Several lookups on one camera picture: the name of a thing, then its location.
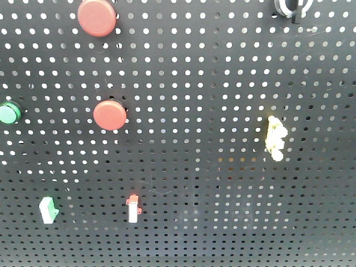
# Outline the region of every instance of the white plastic clip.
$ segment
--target white plastic clip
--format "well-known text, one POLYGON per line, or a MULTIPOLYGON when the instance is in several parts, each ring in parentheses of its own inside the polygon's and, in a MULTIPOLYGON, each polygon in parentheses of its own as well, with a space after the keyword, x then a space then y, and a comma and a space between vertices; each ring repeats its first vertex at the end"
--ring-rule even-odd
POLYGON ((284 148, 284 141, 288 134, 288 130, 283 126, 282 122, 274 117, 268 117, 268 131, 266 138, 266 149, 271 153, 272 159, 275 161, 281 161, 283 159, 283 153, 280 151, 284 148))
MULTIPOLYGON (((286 0, 274 0, 274 4, 276 6, 278 13, 280 13, 282 16, 292 18, 293 10, 290 10, 286 2, 287 2, 286 0)), ((308 10, 310 10, 312 4, 313 4, 313 0, 305 0, 305 1, 298 0, 298 5, 303 6, 301 9, 301 14, 303 16, 307 13, 308 10)))
POLYGON ((128 205, 128 222, 132 224, 137 223, 137 215, 142 213, 142 209, 139 208, 139 196, 131 195, 126 200, 126 205, 128 205))
POLYGON ((53 203, 53 198, 46 196, 42 199, 39 204, 39 210, 42 215, 44 224, 53 224, 59 210, 55 209, 55 204, 53 203))

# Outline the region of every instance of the red push button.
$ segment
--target red push button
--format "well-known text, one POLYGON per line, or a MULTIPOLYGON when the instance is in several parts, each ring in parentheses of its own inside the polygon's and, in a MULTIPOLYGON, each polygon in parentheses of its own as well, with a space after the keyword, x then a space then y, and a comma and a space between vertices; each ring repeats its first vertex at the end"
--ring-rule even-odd
POLYGON ((84 0, 79 5, 78 20, 85 32, 103 37, 115 28, 116 12, 106 0, 84 0))
POLYGON ((113 100, 99 103, 94 109, 94 120, 103 129, 113 131, 120 129, 126 121, 123 106, 113 100))

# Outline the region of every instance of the green button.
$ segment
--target green button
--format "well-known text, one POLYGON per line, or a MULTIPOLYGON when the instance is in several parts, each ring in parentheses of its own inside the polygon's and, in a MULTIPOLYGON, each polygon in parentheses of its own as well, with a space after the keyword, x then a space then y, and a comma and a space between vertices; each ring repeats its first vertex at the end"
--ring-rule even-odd
POLYGON ((14 102, 2 102, 0 104, 0 121, 5 124, 14 124, 21 118, 21 109, 14 102))

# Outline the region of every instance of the black perforated panel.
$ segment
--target black perforated panel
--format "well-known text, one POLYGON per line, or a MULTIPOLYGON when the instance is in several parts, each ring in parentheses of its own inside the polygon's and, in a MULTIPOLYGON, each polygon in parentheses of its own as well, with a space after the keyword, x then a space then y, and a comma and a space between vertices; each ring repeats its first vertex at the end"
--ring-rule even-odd
POLYGON ((301 25, 272 0, 111 1, 105 38, 80 2, 0 1, 0 98, 26 110, 0 125, 0 266, 356 266, 352 0, 301 25), (119 131, 93 121, 110 98, 119 131))

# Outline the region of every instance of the white clip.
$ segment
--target white clip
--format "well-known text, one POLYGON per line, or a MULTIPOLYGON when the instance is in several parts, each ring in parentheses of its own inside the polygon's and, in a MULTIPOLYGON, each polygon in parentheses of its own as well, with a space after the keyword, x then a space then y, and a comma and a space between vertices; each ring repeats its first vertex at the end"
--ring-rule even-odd
POLYGON ((139 196, 131 195, 126 200, 126 205, 128 205, 128 222, 132 224, 137 223, 137 215, 142 213, 142 209, 139 208, 139 196))
MULTIPOLYGON (((303 5, 303 0, 298 0, 298 5, 301 6, 303 5)), ((306 0, 305 1, 305 6, 301 9, 301 13, 304 16, 308 10, 310 10, 310 7, 313 4, 313 0, 306 0)), ((293 16, 293 10, 290 10, 289 7, 287 6, 286 0, 274 0, 274 4, 276 6, 276 9, 278 13, 280 13, 282 16, 285 16, 287 18, 292 18, 293 16)))
POLYGON ((266 138, 266 149, 271 153, 272 159, 275 161, 281 161, 283 159, 283 153, 280 151, 284 148, 284 141, 288 134, 288 130, 283 126, 282 122, 274 117, 268 117, 268 131, 266 138))

